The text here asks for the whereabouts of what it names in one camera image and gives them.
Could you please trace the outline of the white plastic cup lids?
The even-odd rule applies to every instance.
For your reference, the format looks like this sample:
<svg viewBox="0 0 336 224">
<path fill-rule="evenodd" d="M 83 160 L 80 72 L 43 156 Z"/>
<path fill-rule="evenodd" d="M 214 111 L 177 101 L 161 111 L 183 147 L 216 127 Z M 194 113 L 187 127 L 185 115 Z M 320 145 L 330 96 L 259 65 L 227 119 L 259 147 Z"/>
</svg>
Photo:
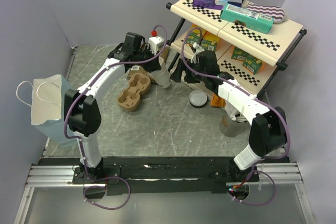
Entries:
<svg viewBox="0 0 336 224">
<path fill-rule="evenodd" d="M 194 108 L 203 108 L 207 103 L 207 95 L 204 91 L 194 90 L 189 94 L 189 102 Z"/>
</svg>

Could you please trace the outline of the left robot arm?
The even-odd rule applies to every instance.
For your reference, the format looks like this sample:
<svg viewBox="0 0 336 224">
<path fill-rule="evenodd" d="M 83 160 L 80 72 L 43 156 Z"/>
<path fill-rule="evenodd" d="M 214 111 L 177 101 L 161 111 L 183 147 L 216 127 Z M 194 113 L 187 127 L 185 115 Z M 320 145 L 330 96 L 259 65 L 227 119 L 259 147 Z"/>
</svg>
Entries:
<svg viewBox="0 0 336 224">
<path fill-rule="evenodd" d="M 152 31 L 145 40 L 142 35 L 128 32 L 124 42 L 107 56 L 102 67 L 77 90 L 64 95 L 64 136 L 75 140 L 80 149 L 80 169 L 92 183 L 103 179 L 103 158 L 98 148 L 97 131 L 101 124 L 99 100 L 110 86 L 134 65 L 148 71 L 159 69 L 159 55 L 166 46 L 165 38 Z"/>
</svg>

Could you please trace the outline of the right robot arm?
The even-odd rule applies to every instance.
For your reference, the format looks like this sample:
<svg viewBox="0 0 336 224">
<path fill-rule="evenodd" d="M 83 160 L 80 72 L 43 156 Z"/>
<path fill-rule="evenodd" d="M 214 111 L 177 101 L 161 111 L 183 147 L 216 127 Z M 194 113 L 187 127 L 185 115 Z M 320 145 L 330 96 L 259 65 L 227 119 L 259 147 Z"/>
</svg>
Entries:
<svg viewBox="0 0 336 224">
<path fill-rule="evenodd" d="M 232 105 L 250 124 L 247 146 L 234 157 L 229 175 L 235 181 L 243 180 L 248 168 L 257 164 L 270 152 L 289 145 L 285 113 L 280 107 L 273 108 L 245 90 L 228 72 L 219 69 L 213 51 L 197 53 L 193 60 L 181 55 L 175 71 L 175 82 L 203 82 L 214 94 Z"/>
</svg>

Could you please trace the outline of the white paper cup stack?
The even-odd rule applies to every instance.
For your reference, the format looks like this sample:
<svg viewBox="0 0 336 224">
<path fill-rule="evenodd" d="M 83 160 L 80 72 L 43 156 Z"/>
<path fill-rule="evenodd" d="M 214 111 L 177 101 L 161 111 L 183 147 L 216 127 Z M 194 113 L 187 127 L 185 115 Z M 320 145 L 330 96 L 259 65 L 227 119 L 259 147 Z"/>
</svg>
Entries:
<svg viewBox="0 0 336 224">
<path fill-rule="evenodd" d="M 159 59 L 159 63 L 160 63 L 161 69 L 152 72 L 152 77 L 158 85 L 166 89 L 171 85 L 170 73 L 168 72 L 166 68 L 166 64 L 164 60 Z"/>
</svg>

